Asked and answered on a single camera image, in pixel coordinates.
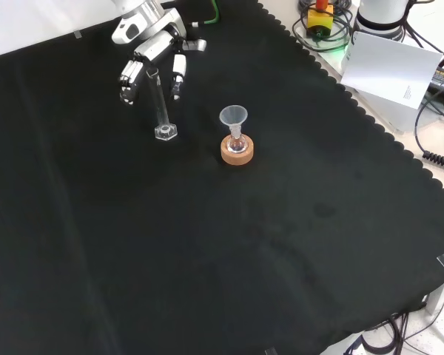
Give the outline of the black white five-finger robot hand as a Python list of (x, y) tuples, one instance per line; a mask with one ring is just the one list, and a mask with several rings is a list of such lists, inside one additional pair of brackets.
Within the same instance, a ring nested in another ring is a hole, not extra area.
[(122, 1), (116, 2), (115, 6), (121, 13), (121, 20), (112, 34), (112, 41), (118, 45), (141, 41), (118, 79), (122, 102), (134, 103), (147, 70), (169, 51), (176, 54), (172, 94), (179, 97), (179, 87), (186, 75), (184, 53), (203, 52), (206, 41), (187, 39), (186, 27), (178, 10), (174, 7), (165, 9), (159, 1)]

